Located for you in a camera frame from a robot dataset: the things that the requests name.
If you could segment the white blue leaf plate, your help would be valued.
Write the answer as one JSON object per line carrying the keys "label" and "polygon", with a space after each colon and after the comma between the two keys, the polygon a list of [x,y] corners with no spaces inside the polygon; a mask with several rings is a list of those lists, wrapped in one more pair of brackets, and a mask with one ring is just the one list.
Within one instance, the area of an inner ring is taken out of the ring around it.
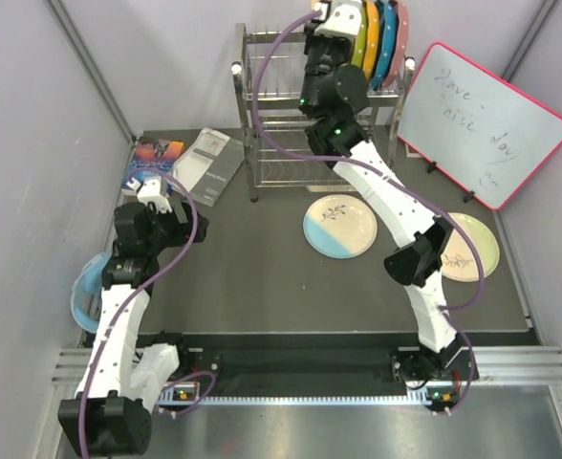
{"label": "white blue leaf plate", "polygon": [[365,253],[375,243],[378,220],[357,197],[332,194],[309,206],[303,232],[316,251],[335,259],[349,259]]}

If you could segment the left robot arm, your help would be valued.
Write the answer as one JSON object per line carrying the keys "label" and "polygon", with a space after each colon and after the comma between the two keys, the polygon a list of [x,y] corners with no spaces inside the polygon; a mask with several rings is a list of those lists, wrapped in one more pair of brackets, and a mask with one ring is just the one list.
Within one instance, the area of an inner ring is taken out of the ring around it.
{"label": "left robot arm", "polygon": [[152,435],[152,411],[169,378],[191,370],[190,354],[155,343],[135,355],[141,320],[159,264],[170,248],[185,254],[205,240],[208,221],[184,202],[183,220],[170,205],[130,202],[116,208],[112,255],[101,273],[101,310],[92,353],[73,398],[61,401],[57,419],[80,458],[142,455]]}

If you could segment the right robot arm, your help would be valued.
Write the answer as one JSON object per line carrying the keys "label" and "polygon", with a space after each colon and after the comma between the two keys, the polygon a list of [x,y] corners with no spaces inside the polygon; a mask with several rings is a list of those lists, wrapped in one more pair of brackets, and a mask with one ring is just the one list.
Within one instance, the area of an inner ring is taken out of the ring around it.
{"label": "right robot arm", "polygon": [[418,324],[423,371],[440,379],[457,363],[461,344],[444,311],[442,253],[452,227],[438,212],[401,191],[393,171],[357,121],[368,105],[367,81],[351,64],[351,36],[304,29],[307,57],[299,109],[312,120],[312,152],[353,186],[389,229],[397,249],[384,260],[388,274],[408,294]]}

